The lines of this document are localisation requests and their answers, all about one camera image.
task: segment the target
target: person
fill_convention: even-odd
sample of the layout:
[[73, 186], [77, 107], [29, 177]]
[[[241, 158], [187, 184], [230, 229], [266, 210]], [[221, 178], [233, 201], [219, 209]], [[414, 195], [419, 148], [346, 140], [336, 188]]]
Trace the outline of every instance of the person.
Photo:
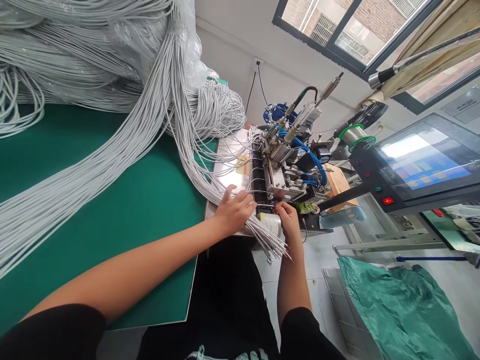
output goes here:
[[106, 325], [198, 254], [187, 321], [149, 327], [138, 359], [345, 359], [312, 314], [297, 211], [285, 202], [275, 205], [291, 257], [281, 260], [278, 279], [279, 351], [252, 252], [230, 237], [257, 204], [244, 190], [232, 198], [233, 189], [212, 217], [115, 256], [47, 296], [0, 339], [0, 359], [95, 359]]

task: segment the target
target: green workbench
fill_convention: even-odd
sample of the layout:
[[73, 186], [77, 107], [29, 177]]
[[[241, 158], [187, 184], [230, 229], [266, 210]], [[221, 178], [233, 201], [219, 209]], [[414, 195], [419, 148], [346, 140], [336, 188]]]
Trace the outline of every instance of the green workbench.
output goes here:
[[[40, 123], [0, 139], [0, 202], [85, 158], [125, 117], [47, 105]], [[91, 267], [201, 222], [205, 205], [184, 172], [175, 141], [163, 135], [144, 158], [0, 279], [0, 336], [44, 297]], [[178, 269], [110, 328], [185, 321], [196, 260]]]

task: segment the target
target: plastic bottle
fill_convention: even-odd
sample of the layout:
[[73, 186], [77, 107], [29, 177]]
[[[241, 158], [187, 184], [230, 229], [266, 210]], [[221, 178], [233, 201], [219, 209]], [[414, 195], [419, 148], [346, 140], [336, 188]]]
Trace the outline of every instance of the plastic bottle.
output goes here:
[[333, 229], [356, 222], [364, 221], [367, 218], [365, 212], [359, 206], [351, 206], [346, 209], [322, 216], [320, 225], [324, 229]]

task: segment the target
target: red button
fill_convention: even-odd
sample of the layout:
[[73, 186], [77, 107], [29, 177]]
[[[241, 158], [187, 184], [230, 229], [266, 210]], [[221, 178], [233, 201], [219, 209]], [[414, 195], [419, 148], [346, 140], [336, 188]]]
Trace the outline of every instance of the red button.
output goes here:
[[381, 200], [385, 205], [390, 205], [390, 204], [393, 204], [395, 203], [395, 200], [393, 197], [385, 197]]

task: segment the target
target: curtain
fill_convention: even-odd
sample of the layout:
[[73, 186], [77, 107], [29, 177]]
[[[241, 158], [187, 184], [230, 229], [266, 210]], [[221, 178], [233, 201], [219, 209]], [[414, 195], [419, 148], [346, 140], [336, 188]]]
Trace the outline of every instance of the curtain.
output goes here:
[[[480, 0], [444, 0], [424, 21], [396, 63], [480, 26]], [[480, 53], [474, 41], [400, 71], [381, 88], [385, 99], [402, 93]]]

